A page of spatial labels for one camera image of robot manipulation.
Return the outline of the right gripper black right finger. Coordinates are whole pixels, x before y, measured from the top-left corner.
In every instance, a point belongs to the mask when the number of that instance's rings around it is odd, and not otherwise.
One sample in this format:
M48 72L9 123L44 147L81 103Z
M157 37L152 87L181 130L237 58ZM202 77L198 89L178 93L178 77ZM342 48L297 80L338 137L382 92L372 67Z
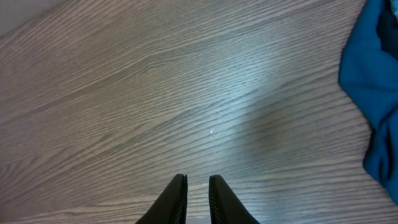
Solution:
M220 175L209 178L212 224L259 224Z

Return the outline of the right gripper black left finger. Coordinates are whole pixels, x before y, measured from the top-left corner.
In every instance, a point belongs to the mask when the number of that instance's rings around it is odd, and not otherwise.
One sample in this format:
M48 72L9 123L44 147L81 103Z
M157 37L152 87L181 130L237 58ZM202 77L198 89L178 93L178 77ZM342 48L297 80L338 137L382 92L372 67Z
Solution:
M136 224L186 224L187 176L177 174Z

